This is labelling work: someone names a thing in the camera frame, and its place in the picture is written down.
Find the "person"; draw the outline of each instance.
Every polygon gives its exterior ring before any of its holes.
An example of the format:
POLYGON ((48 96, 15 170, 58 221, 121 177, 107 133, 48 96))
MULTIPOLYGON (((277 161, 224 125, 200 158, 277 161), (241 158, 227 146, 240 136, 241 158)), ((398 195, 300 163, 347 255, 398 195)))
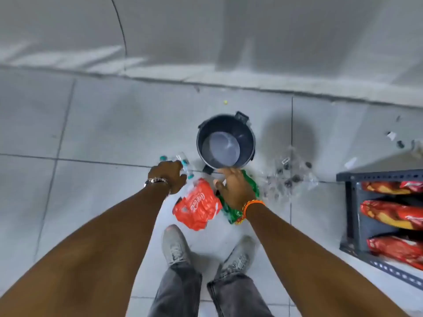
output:
MULTIPOLYGON (((168 194, 186 182, 180 162, 161 162, 144 189, 92 219, 60 242, 1 298, 2 317, 125 316, 135 276, 157 214, 168 194)), ((232 208, 245 209, 280 281, 303 317, 406 316, 378 288, 341 259, 283 221, 255 199, 237 169, 224 169, 216 187, 232 208)), ((191 265, 187 242, 176 226, 162 239, 169 265, 149 315, 196 316, 201 274, 191 265)), ((244 237, 208 290, 220 316, 271 316, 246 276, 254 242, 244 237)))

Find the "jeans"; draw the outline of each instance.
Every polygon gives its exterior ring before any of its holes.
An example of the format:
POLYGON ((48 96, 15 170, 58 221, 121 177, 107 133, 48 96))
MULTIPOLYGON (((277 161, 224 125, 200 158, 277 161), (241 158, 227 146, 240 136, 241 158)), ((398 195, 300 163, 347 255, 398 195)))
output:
MULTIPOLYGON (((197 317, 203 277, 187 262, 170 266, 163 276, 149 317, 197 317)), ((219 317, 272 317, 251 278, 231 273, 207 284, 219 317)))

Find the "green plastic wrapper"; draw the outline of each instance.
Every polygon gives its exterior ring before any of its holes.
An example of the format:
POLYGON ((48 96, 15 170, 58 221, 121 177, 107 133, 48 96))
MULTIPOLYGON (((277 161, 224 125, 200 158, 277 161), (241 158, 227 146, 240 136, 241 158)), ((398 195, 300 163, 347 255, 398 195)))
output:
MULTIPOLYGON (((258 197, 260 196, 260 192, 258 190, 258 186, 256 184, 256 182, 249 177, 245 170, 241 170, 242 174, 244 175, 245 180, 250 184, 252 190, 254 191, 254 193, 256 194, 256 198, 258 199, 258 197)), ((241 218, 242 218, 242 209, 241 210, 237 210, 237 209, 232 209, 226 202, 225 199, 223 198, 223 196, 221 194, 218 195, 218 198, 220 200, 220 202, 222 203, 222 212, 225 214, 226 218, 228 219, 230 224, 233 223, 241 223, 241 218)))

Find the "forearm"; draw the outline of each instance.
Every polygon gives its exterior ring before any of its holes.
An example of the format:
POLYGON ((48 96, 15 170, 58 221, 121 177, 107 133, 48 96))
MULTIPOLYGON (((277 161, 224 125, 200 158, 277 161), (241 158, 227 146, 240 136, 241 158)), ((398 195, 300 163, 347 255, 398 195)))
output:
POLYGON ((304 317, 406 316, 356 270, 265 206, 251 205, 247 219, 304 317))
POLYGON ((168 191, 164 183, 147 186, 72 233, 5 293, 0 315, 124 316, 168 191))

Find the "metal shelf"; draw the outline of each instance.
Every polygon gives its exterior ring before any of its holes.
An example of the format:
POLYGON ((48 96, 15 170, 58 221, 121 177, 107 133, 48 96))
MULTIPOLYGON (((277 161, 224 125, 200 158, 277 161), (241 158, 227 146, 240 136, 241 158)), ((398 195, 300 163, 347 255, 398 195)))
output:
MULTIPOLYGON (((378 199, 398 202, 406 205, 423 206, 423 194, 388 195, 368 192, 362 189, 361 181, 423 181, 423 170, 385 171, 369 173, 343 172, 336 175, 337 181, 345 182, 347 233, 341 242, 340 250, 357 257, 361 261, 394 276, 404 282, 423 290, 423 279, 413 273, 395 267, 383 258, 370 253, 367 239, 378 234, 399 233, 401 229, 381 223, 360 212, 360 204, 364 200, 378 199)), ((420 273, 416 268, 408 269, 420 273)))

